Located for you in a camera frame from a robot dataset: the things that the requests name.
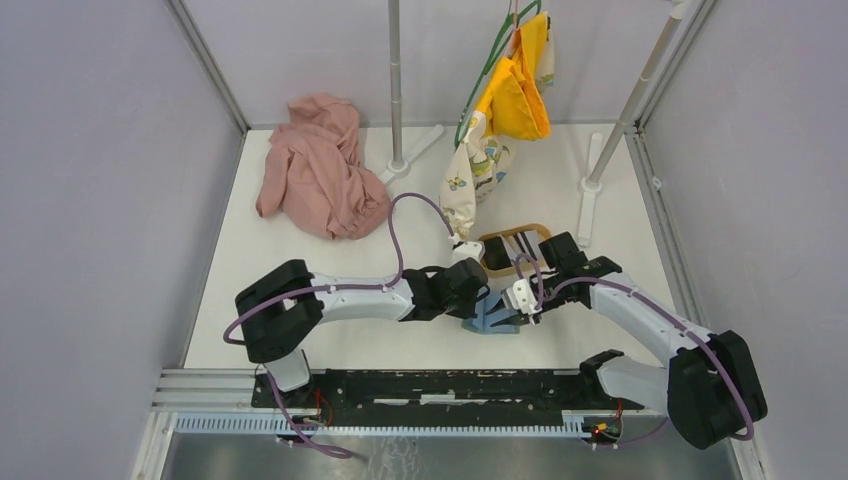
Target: gray wall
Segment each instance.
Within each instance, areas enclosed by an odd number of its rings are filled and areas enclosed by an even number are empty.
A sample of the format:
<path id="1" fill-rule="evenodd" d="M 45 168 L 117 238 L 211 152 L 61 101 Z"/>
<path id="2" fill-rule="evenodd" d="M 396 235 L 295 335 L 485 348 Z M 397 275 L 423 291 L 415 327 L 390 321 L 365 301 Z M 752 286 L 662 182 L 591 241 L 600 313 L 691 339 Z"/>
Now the gray wall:
<path id="1" fill-rule="evenodd" d="M 286 102 L 316 91 L 350 98 L 366 123 L 388 124 L 386 0 L 185 3 L 252 124 L 287 121 Z M 455 124 L 509 1 L 400 4 L 404 122 Z M 670 4 L 546 0 L 543 7 L 557 49 L 555 87 L 545 93 L 551 120 L 618 118 Z"/>
<path id="2" fill-rule="evenodd" d="M 751 346 L 773 479 L 845 478 L 844 0 L 717 5 L 647 126 L 708 321 Z"/>
<path id="3" fill-rule="evenodd" d="M 238 135 L 164 2 L 0 6 L 0 476 L 127 478 Z"/>

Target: clothes hanger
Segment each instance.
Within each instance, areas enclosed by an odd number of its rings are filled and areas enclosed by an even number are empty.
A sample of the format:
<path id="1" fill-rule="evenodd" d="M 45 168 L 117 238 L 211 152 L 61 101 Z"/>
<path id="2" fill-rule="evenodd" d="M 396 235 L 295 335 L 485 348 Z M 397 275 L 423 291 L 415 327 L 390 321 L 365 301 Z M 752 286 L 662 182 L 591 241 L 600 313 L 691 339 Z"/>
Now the clothes hanger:
<path id="1" fill-rule="evenodd" d="M 518 0 L 510 0 L 510 10 L 512 9 L 512 1 Z M 492 71 L 492 67 L 495 66 L 495 62 L 497 62 L 498 58 L 500 58 L 501 54 L 503 54 L 506 46 L 509 45 L 510 40 L 512 39 L 512 35 L 509 35 L 504 39 L 504 35 L 506 35 L 507 31 L 510 27 L 514 27 L 521 20 L 530 13 L 530 10 L 536 7 L 536 13 L 534 15 L 538 15 L 539 12 L 542 11 L 542 0 L 533 0 L 527 5 L 521 13 L 518 14 L 518 20 L 515 19 L 515 14 L 508 13 L 506 19 L 504 20 L 501 29 L 498 31 L 498 36 L 495 37 L 495 42 L 492 44 L 492 50 L 489 52 L 489 58 L 486 59 L 486 64 L 483 66 L 483 70 L 480 72 L 480 75 L 477 76 L 477 82 L 474 83 L 474 88 L 471 90 L 471 95 L 468 96 L 468 100 L 465 102 L 465 108 L 462 109 L 462 114 L 459 116 L 459 125 L 456 127 L 456 135 L 453 139 L 454 148 L 459 146 L 460 139 L 465 136 L 465 132 L 468 131 L 467 125 L 465 125 L 465 116 L 468 114 L 468 109 L 471 108 L 471 102 L 474 101 L 474 97 L 477 96 L 477 90 L 480 89 L 480 84 L 483 82 L 483 78 Z"/>

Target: crumpled pink fabric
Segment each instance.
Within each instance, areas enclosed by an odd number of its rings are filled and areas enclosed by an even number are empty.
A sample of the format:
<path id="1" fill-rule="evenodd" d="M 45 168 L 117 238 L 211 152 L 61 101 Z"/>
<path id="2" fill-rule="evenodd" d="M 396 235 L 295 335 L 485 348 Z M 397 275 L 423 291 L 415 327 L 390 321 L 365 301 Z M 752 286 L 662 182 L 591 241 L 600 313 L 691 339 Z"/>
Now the crumpled pink fabric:
<path id="1" fill-rule="evenodd" d="M 389 214 L 386 186 L 362 166 L 359 112 L 319 93 L 289 102 L 291 123 L 271 135 L 259 216 L 282 209 L 298 228 L 325 238 L 362 238 Z"/>

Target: white table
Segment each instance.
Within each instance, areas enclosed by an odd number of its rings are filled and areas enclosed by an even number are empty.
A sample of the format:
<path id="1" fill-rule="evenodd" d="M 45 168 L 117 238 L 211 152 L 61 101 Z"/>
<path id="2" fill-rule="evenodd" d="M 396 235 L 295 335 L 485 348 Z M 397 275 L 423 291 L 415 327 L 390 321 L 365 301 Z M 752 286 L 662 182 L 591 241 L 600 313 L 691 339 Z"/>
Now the white table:
<path id="1" fill-rule="evenodd" d="M 574 231 L 580 208 L 577 191 L 589 137 L 605 136 L 611 125 L 554 126 L 551 136 L 522 144 L 510 175 L 478 208 L 472 233 L 504 230 L 527 223 L 546 225 L 552 234 Z M 427 128 L 405 128 L 412 145 Z M 384 224 L 357 241 L 330 241 L 298 230 L 282 212 L 268 219 L 254 209 L 270 144 L 270 130 L 247 135 L 221 234 L 212 260 L 186 368 L 253 368 L 243 347 L 224 344 L 222 332 L 236 317 L 234 299 L 242 289 L 286 260 L 303 258 L 314 272 L 333 276 L 393 274 L 396 258 Z M 361 131 L 366 166 L 379 174 L 391 153 L 388 128 Z M 453 153 L 453 129 L 413 166 L 389 193 L 423 193 L 434 200 Z M 636 174 L 624 142 L 604 174 L 592 245 L 587 255 L 606 255 L 657 299 L 672 305 Z M 450 244 L 436 214 L 423 202 L 398 204 L 395 226 L 406 268 L 447 266 Z M 379 319 L 318 326 L 301 344 L 312 368 L 492 369 L 576 368 L 586 358 L 615 348 L 637 361 L 658 364 L 633 337 L 582 305 L 545 314 L 538 326 L 518 335 L 479 335 L 458 319 L 395 323 Z"/>

